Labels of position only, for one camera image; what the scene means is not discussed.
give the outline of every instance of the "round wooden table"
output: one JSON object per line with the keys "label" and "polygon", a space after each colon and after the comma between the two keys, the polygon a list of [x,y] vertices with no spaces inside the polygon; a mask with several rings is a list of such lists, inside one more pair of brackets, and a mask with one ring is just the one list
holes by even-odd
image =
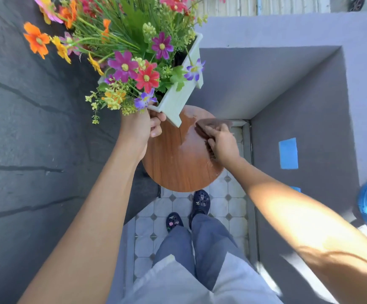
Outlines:
{"label": "round wooden table", "polygon": [[214,118],[208,111],[186,105],[179,115],[179,128],[169,122],[161,123],[162,134],[150,138],[144,168],[160,186],[176,192],[192,192],[207,187],[223,171],[211,160],[207,141],[195,131],[195,123],[204,118]]}

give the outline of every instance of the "shoe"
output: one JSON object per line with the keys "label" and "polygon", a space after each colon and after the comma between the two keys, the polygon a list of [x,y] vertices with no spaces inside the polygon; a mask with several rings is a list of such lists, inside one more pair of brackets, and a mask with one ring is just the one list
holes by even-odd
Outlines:
{"label": "shoe", "polygon": [[174,229],[175,226],[180,225],[184,226],[184,223],[182,222],[182,219],[179,214],[176,212],[171,212],[165,220],[166,229],[168,232]]}
{"label": "shoe", "polygon": [[205,190],[196,191],[193,194],[192,211],[189,216],[189,228],[192,229],[193,217],[199,213],[208,215],[210,210],[210,196]]}

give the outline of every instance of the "pants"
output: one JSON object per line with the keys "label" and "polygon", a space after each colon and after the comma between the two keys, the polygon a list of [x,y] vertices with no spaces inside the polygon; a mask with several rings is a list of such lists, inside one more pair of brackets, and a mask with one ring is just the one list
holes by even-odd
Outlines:
{"label": "pants", "polygon": [[[195,258],[192,253],[192,241]],[[197,214],[192,220],[192,234],[182,226],[176,226],[171,230],[161,243],[153,266],[172,254],[177,262],[212,291],[227,252],[250,264],[226,227],[218,219]]]}

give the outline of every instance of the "white planter box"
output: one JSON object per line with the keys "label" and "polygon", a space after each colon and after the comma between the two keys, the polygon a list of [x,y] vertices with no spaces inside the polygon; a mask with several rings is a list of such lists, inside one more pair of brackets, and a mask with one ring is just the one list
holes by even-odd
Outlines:
{"label": "white planter box", "polygon": [[[199,44],[203,38],[203,35],[200,33],[196,33],[196,40],[192,45],[192,48],[189,51],[189,56],[192,62],[196,63],[197,59],[201,57]],[[190,66],[189,57],[186,56],[184,62],[182,63],[184,69],[187,66]],[[192,94],[195,86],[197,88],[201,88],[203,85],[203,74],[200,74],[199,80],[196,82],[195,79],[192,81],[186,81],[185,86],[177,91],[177,83],[174,84],[164,95],[160,104],[155,106],[149,106],[150,110],[154,110],[157,112],[163,112],[166,115],[167,120],[176,127],[181,126],[181,118],[179,114],[184,108],[189,96]]]}

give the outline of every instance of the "blue paper square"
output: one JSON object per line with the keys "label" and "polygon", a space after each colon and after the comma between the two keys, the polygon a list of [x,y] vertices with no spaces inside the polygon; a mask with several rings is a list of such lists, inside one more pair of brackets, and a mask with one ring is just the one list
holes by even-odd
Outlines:
{"label": "blue paper square", "polygon": [[298,169],[296,138],[279,142],[279,155],[282,169]]}
{"label": "blue paper square", "polygon": [[300,188],[298,188],[297,186],[290,186],[292,189],[299,191],[300,193],[302,193],[302,190]]}

